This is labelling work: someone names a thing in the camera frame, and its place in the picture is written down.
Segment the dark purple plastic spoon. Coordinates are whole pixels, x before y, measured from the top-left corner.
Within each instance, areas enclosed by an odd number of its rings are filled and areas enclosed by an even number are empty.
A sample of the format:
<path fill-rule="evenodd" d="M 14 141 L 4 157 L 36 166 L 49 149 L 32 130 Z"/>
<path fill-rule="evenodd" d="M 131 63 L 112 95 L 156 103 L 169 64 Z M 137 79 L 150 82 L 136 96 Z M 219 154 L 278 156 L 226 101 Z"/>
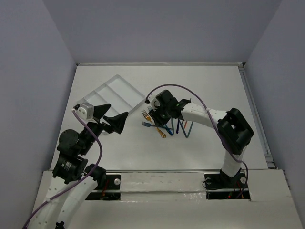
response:
<path fill-rule="evenodd" d="M 179 123 L 180 123 L 180 120 L 177 119 L 176 134 L 179 133 L 179 125 L 180 125 Z"/>

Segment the teal plastic spoon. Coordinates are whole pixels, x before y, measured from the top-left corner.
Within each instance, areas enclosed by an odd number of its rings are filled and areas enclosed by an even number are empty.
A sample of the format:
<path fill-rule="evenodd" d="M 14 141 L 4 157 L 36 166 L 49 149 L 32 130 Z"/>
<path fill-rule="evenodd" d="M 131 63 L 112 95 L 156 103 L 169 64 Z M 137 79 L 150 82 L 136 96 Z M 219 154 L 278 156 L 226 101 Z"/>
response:
<path fill-rule="evenodd" d="M 173 136 L 173 132 L 172 132 L 172 129 L 169 128 L 167 125 L 163 125 L 164 129 L 167 131 L 167 133 L 170 135 L 170 136 Z"/>

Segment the green plastic knife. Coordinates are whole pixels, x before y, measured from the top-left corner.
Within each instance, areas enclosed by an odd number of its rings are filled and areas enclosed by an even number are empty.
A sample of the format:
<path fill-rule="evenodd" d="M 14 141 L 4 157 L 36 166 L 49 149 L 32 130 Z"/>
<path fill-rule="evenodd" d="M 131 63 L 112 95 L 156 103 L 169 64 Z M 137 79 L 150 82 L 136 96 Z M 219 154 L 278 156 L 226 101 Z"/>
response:
<path fill-rule="evenodd" d="M 192 130 L 192 127 L 193 127 L 193 122 L 191 122 L 190 126 L 189 126 L 189 129 L 188 129 L 188 132 L 185 133 L 185 137 L 188 138 L 190 133 L 191 133 L 191 130 Z"/>

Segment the blue plastic fork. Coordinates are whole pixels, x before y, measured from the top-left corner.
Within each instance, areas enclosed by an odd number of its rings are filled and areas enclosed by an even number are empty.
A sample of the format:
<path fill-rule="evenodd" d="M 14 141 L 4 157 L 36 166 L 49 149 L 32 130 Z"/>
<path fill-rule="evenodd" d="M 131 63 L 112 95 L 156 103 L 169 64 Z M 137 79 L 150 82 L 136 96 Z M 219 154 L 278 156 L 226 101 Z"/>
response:
<path fill-rule="evenodd" d="M 148 122 L 142 122 L 142 125 L 145 126 L 145 127 L 158 127 L 157 125 L 154 125 L 154 124 L 151 124 L 151 123 L 148 123 Z"/>

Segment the blue plastic knife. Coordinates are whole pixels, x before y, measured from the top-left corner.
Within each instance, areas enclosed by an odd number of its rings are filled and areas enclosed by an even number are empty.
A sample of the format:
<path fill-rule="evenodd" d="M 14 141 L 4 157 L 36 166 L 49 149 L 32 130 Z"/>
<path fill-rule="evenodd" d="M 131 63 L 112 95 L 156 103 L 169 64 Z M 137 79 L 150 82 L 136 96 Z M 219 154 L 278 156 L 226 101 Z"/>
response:
<path fill-rule="evenodd" d="M 178 120 L 178 121 L 179 121 L 180 127 L 181 127 L 181 129 L 183 131 L 183 134 L 184 134 L 185 138 L 188 138 L 188 134 L 186 133 L 184 125 L 183 125 L 184 121 L 182 121 L 182 120 Z"/>

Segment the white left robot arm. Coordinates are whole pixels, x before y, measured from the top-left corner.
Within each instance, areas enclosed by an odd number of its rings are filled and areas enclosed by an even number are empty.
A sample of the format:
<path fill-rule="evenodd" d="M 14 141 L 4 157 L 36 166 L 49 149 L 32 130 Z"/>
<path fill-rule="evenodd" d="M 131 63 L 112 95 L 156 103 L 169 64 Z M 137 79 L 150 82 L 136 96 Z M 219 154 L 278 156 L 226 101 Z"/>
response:
<path fill-rule="evenodd" d="M 95 188 L 107 186 L 106 170 L 99 166 L 103 148 L 102 132 L 121 134 L 128 112 L 114 117 L 105 114 L 111 104 L 93 106 L 78 103 L 72 108 L 83 130 L 63 131 L 59 136 L 59 157 L 43 203 L 25 222 L 25 229 L 66 229 L 81 203 Z"/>

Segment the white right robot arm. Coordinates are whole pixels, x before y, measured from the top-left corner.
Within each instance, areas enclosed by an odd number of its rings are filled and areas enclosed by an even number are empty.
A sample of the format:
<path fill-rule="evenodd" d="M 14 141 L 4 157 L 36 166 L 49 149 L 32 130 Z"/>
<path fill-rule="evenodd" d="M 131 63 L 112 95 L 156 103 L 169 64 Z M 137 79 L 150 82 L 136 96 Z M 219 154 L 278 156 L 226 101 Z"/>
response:
<path fill-rule="evenodd" d="M 226 150 L 219 181 L 224 187 L 230 187 L 237 181 L 244 151 L 254 135 L 240 110 L 220 111 L 187 99 L 178 101 L 169 90 L 149 95 L 145 103 L 151 105 L 149 115 L 158 126 L 167 124 L 170 119 L 178 119 L 213 128 Z"/>

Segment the clear divided utensil tray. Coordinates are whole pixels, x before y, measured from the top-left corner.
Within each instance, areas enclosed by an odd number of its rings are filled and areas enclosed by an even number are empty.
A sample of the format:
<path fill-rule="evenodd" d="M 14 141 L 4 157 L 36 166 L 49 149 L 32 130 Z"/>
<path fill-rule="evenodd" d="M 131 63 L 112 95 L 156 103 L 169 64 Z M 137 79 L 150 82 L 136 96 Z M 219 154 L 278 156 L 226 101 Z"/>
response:
<path fill-rule="evenodd" d="M 83 102 L 94 106 L 111 104 L 106 116 L 113 117 L 123 112 L 133 113 L 144 103 L 144 95 L 117 74 L 78 101 Z"/>

